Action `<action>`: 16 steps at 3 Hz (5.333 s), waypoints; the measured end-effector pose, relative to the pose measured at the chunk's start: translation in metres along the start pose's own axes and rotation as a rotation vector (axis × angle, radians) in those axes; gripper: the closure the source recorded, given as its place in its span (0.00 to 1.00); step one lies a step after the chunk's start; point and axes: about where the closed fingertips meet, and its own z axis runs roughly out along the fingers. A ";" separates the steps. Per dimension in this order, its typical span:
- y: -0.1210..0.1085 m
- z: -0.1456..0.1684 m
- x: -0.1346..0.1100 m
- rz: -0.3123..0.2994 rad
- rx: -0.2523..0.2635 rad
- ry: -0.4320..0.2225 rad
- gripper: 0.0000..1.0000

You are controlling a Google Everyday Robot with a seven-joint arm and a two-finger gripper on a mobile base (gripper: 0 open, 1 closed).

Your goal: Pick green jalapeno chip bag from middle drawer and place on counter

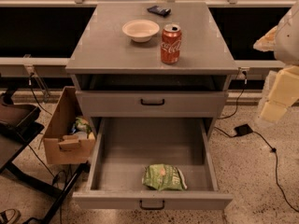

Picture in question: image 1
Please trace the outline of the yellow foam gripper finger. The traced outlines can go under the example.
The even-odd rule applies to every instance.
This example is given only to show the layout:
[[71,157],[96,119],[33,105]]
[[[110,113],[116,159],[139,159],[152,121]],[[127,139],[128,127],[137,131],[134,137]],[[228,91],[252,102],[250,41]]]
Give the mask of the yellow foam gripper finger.
[[279,121],[299,99],[299,67],[288,66],[280,70],[274,84],[267,95],[260,118],[275,123]]
[[253,48],[262,52],[273,51],[275,46],[276,33],[277,27],[274,26],[254,43]]

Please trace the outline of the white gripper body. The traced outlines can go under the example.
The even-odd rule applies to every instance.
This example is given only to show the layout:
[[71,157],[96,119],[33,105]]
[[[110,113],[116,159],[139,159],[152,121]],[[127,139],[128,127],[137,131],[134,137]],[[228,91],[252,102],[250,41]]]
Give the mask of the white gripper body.
[[278,23],[274,55],[285,64],[299,64],[299,2]]

